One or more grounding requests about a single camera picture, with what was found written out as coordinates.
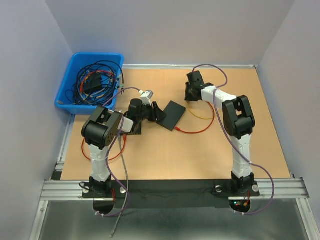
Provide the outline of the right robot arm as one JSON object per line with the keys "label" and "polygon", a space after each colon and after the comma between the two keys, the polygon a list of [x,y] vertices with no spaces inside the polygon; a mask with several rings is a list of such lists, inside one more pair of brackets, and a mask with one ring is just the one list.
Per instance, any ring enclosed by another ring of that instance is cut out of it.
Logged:
{"label": "right robot arm", "polygon": [[222,110],[222,130],[232,146],[233,166],[230,192],[242,195],[255,184],[250,160],[250,142],[256,121],[247,96],[235,96],[205,83],[199,71],[187,74],[186,101],[205,101]]}

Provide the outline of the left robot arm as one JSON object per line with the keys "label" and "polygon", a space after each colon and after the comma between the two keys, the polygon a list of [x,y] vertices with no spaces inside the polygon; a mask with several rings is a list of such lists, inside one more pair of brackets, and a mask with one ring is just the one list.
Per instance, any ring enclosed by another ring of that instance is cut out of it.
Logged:
{"label": "left robot arm", "polygon": [[81,135],[89,147],[91,160],[89,181],[79,183],[82,197],[107,198],[114,195],[108,163],[112,142],[120,134],[135,133],[144,120],[159,123],[166,116],[155,101],[149,105],[138,98],[130,101],[125,113],[97,106],[81,130]]}

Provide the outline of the black network switch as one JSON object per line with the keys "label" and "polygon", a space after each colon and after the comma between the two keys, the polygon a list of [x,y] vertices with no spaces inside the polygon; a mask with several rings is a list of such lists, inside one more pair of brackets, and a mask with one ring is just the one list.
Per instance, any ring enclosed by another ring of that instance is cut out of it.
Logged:
{"label": "black network switch", "polygon": [[125,118],[121,135],[141,135],[142,134],[142,123],[134,122],[130,119]]}
{"label": "black network switch", "polygon": [[172,132],[186,112],[186,107],[171,100],[163,112],[165,113],[165,117],[156,123]]}

